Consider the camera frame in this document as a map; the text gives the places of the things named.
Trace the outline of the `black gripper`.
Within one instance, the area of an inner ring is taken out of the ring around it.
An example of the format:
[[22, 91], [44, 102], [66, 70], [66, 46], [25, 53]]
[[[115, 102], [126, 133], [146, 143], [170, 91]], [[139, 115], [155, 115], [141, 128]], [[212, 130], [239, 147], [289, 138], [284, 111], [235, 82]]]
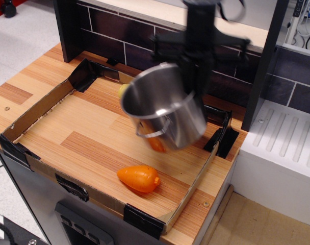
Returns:
[[152, 58], [157, 62], [179, 64], [183, 58], [193, 63], [209, 59], [213, 65], [242, 65], [248, 63], [247, 51], [251, 43], [248, 38], [227, 35], [216, 27], [209, 32], [196, 31], [192, 34], [186, 29], [179, 32], [155, 34]]

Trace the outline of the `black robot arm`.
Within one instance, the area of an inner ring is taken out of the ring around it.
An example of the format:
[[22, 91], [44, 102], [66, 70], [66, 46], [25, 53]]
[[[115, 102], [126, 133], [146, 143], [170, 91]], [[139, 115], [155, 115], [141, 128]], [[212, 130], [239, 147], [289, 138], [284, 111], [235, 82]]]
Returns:
[[184, 31], [156, 34], [152, 57], [156, 61], [176, 61], [196, 73], [210, 72], [218, 63], [248, 63], [249, 39], [230, 36], [215, 26], [216, 7], [220, 1], [183, 1], [187, 7]]

